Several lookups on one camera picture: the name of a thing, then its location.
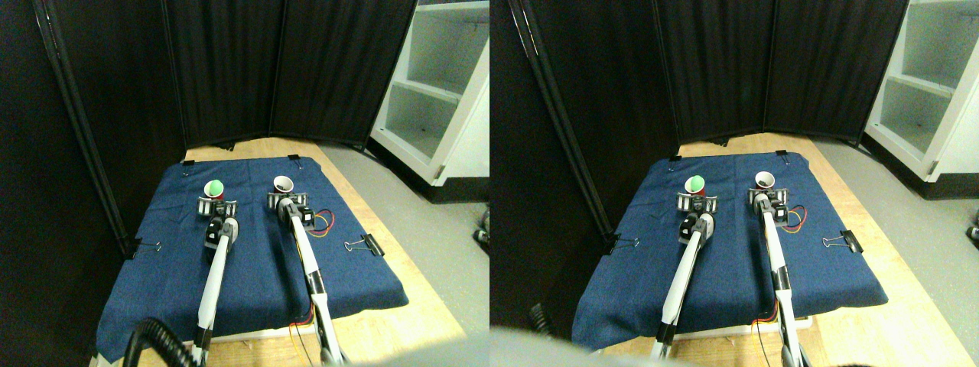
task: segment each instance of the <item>white cabinet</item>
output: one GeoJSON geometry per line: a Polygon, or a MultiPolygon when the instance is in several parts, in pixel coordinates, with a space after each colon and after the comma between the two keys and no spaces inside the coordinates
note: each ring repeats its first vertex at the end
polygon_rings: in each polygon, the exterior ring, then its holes
{"type": "Polygon", "coordinates": [[[371,138],[425,182],[490,176],[490,2],[415,9],[371,138]]]}
{"type": "Polygon", "coordinates": [[[979,0],[912,0],[866,133],[924,182],[979,172],[979,0]]]}

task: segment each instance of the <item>shelf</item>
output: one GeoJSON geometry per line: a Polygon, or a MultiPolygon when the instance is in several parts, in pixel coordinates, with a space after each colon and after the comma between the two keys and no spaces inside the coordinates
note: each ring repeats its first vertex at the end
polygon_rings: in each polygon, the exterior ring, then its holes
{"type": "Polygon", "coordinates": [[[941,4],[945,6],[961,7],[963,10],[979,8],[979,1],[976,0],[911,0],[910,4],[924,6],[941,4]]]}
{"type": "Polygon", "coordinates": [[[442,98],[444,95],[433,95],[433,89],[410,81],[392,84],[387,120],[380,127],[429,159],[439,148],[457,104],[442,98]]]}
{"type": "Polygon", "coordinates": [[[406,79],[464,94],[490,39],[489,2],[422,5],[412,20],[406,79]]]}
{"type": "Polygon", "coordinates": [[[455,93],[455,92],[450,92],[450,91],[447,91],[445,89],[442,89],[442,88],[439,88],[439,87],[436,87],[436,86],[433,86],[433,85],[429,85],[429,84],[426,84],[426,83],[419,83],[417,81],[411,81],[411,80],[400,81],[400,80],[395,80],[394,84],[397,85],[397,86],[399,86],[399,87],[406,88],[406,89],[411,89],[411,90],[413,90],[415,92],[418,92],[418,93],[424,93],[424,94],[427,94],[429,96],[432,96],[432,97],[435,97],[435,98],[438,98],[440,100],[443,100],[443,101],[446,101],[446,102],[450,102],[450,103],[453,103],[453,104],[456,104],[456,105],[458,105],[459,104],[459,100],[462,99],[462,95],[461,94],[458,94],[458,93],[455,93]]]}
{"type": "Polygon", "coordinates": [[[465,3],[420,5],[418,8],[415,8],[415,14],[430,16],[456,23],[489,23],[490,2],[473,1],[465,3]]]}
{"type": "Polygon", "coordinates": [[[907,79],[888,78],[884,84],[879,124],[919,152],[927,152],[945,117],[949,101],[949,98],[925,91],[919,84],[908,84],[907,79]]]}
{"type": "Polygon", "coordinates": [[[928,81],[926,79],[914,77],[911,75],[903,75],[903,74],[890,75],[887,77],[887,80],[899,82],[904,85],[911,86],[923,90],[925,92],[941,96],[943,98],[951,99],[952,95],[956,92],[956,89],[953,87],[945,86],[933,81],[928,81]]]}
{"type": "Polygon", "coordinates": [[[977,0],[912,3],[900,73],[955,90],[979,39],[977,17],[977,0]]]}

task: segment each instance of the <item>white cup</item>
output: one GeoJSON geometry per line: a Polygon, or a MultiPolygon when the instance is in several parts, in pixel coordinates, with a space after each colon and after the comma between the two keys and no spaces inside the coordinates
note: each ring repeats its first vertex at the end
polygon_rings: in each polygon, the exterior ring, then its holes
{"type": "Polygon", "coordinates": [[[755,188],[758,190],[770,189],[775,185],[775,176],[767,171],[758,172],[755,175],[755,188]]]}
{"type": "Polygon", "coordinates": [[[272,186],[275,188],[275,192],[278,194],[285,194],[293,192],[293,180],[286,176],[276,176],[272,180],[272,186]]]}

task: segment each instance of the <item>gray floor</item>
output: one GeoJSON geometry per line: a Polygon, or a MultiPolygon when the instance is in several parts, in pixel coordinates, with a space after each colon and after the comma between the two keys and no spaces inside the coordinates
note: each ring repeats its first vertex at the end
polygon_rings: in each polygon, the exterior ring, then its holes
{"type": "Polygon", "coordinates": [[[490,258],[472,238],[486,204],[433,205],[365,155],[342,145],[320,148],[395,235],[466,334],[488,329],[490,258]]]}
{"type": "Polygon", "coordinates": [[[835,140],[813,141],[979,362],[979,249],[965,237],[979,200],[926,201],[864,153],[835,140]]]}

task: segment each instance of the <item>red wire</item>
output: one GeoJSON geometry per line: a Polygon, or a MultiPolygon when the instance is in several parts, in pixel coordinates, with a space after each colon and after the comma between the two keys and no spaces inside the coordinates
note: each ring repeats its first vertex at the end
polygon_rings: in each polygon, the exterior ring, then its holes
{"type": "Polygon", "coordinates": [[[306,316],[306,319],[303,322],[294,322],[294,323],[289,324],[289,326],[290,327],[293,327],[293,326],[305,325],[305,324],[308,324],[308,323],[312,322],[312,302],[309,303],[309,313],[308,314],[309,315],[306,316]]]}
{"type": "Polygon", "coordinates": [[[777,314],[778,314],[778,299],[775,300],[775,306],[771,310],[771,316],[769,316],[768,318],[764,318],[764,319],[755,319],[755,321],[752,321],[752,323],[756,323],[756,322],[769,322],[771,320],[774,320],[775,319],[775,315],[777,315],[777,314]]]}

